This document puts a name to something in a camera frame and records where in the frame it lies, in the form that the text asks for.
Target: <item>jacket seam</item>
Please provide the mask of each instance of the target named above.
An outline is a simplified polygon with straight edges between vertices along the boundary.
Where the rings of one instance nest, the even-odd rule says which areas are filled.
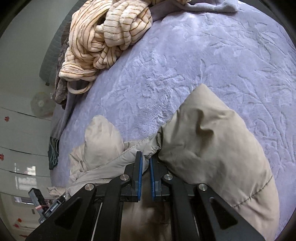
[[[271,175],[270,179],[268,180],[268,182],[260,189],[258,190],[256,193],[254,193],[252,196],[248,197],[246,200],[242,201],[241,203],[235,205],[233,208],[236,208],[237,206],[245,203],[246,201],[248,201],[249,199],[253,198],[256,194],[258,194],[259,192],[261,192],[265,187],[266,185],[270,182],[270,180],[273,178],[273,175]]]

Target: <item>stitching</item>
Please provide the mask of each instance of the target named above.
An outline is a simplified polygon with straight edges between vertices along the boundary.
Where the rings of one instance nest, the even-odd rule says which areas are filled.
[[[237,206],[239,206],[239,205],[243,204],[244,202],[248,201],[249,199],[253,198],[253,196],[256,195],[257,193],[261,192],[266,187],[266,185],[270,182],[270,180],[272,179],[272,177],[273,177],[273,175],[271,175],[271,178],[269,179],[269,181],[258,192],[254,193],[252,196],[250,196],[249,198],[247,198],[243,202],[235,205],[233,208],[236,208]]]

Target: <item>metal screw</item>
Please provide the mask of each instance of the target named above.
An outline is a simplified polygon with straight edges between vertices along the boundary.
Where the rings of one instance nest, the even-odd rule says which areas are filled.
[[[165,175],[163,175],[163,178],[169,181],[169,180],[173,179],[173,175],[172,174],[165,174]]]
[[[200,190],[202,190],[202,191],[206,191],[206,190],[207,190],[207,185],[204,184],[204,183],[201,183],[201,184],[198,185],[198,188],[199,188]]]
[[[86,184],[84,188],[85,188],[85,190],[87,190],[87,191],[91,191],[91,190],[93,190],[94,185],[91,184],[91,183],[89,183],[89,184]]]
[[[122,174],[122,175],[120,176],[120,179],[121,179],[122,181],[126,181],[126,180],[129,179],[129,175],[127,175],[127,174]]]

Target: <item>cream striped blanket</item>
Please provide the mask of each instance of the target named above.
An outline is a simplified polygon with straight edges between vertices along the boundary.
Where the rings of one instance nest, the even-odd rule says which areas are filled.
[[[177,0],[185,4],[186,0]],[[149,4],[159,0],[88,0],[72,15],[69,47],[59,76],[73,94],[87,92],[100,69],[110,68],[152,25]],[[89,81],[81,90],[74,80]]]

